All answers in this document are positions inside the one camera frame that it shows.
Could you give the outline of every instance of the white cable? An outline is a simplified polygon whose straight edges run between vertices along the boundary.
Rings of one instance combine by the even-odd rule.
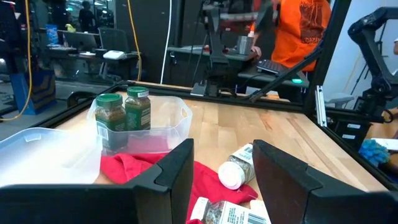
[[[171,24],[172,24],[172,0],[170,0],[170,9],[169,9],[169,29],[168,29],[168,31],[167,31],[166,46],[164,47],[163,66],[162,66],[162,76],[160,77],[160,84],[163,84],[164,66],[165,66],[165,64],[166,64],[166,55],[167,55],[167,47],[169,46],[170,26],[171,26]]]

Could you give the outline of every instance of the jar lid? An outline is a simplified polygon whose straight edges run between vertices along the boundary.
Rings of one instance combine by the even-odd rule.
[[[127,95],[135,96],[138,98],[147,97],[149,95],[149,90],[141,86],[132,86],[127,88]]]
[[[246,177],[242,167],[228,161],[218,168],[218,178],[226,188],[236,190],[242,186]]]
[[[120,106],[123,104],[123,98],[116,93],[104,93],[96,97],[96,104],[106,108]]]

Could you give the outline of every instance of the yellow cable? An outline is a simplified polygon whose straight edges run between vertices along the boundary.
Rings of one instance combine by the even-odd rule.
[[[136,35],[136,28],[134,27],[134,22],[132,20],[132,12],[131,12],[130,0],[127,0],[127,5],[129,7],[130,23],[131,23],[132,33],[134,35],[134,41],[136,43],[136,49],[137,49],[137,53],[138,53],[138,76],[137,76],[137,81],[139,81],[139,80],[141,80],[141,66],[142,66],[141,54],[139,53],[139,47],[138,47],[137,35]]]
[[[25,13],[26,13],[26,26],[27,26],[27,63],[28,63],[28,71],[29,71],[29,92],[27,94],[27,98],[26,98],[26,102],[25,102],[25,106],[23,107],[23,109],[21,110],[21,112],[13,117],[13,118],[5,118],[5,119],[0,119],[0,121],[12,121],[15,120],[17,118],[19,118],[24,111],[27,108],[27,105],[29,104],[29,99],[30,99],[30,95],[32,93],[32,62],[30,59],[30,21],[29,21],[29,3],[28,0],[25,0]]]

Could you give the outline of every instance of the spice jar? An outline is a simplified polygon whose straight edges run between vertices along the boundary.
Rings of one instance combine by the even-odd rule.
[[[127,145],[126,112],[122,107],[123,98],[119,94],[106,93],[97,96],[95,120],[98,134],[103,139],[105,150],[117,151]]]
[[[254,177],[252,152],[253,145],[246,144],[218,168],[218,178],[226,188],[236,190]]]
[[[127,89],[129,96],[125,101],[128,131],[150,129],[150,99],[145,87],[133,86]]]
[[[248,208],[227,201],[211,203],[204,197],[198,198],[190,219],[198,219],[203,224],[271,224],[261,214]]]

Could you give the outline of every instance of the red towel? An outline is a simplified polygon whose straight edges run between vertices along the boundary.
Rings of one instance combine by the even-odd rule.
[[[101,171],[110,180],[117,184],[124,184],[144,172],[166,154],[117,154],[114,157],[101,158]],[[193,184],[189,201],[187,220],[190,219],[193,206],[198,197],[208,198],[212,203],[226,200],[235,204],[256,199],[258,194],[248,185],[243,185],[239,190],[230,190],[218,180],[216,172],[209,167],[196,162],[193,165]],[[189,224],[200,223],[192,220]]]

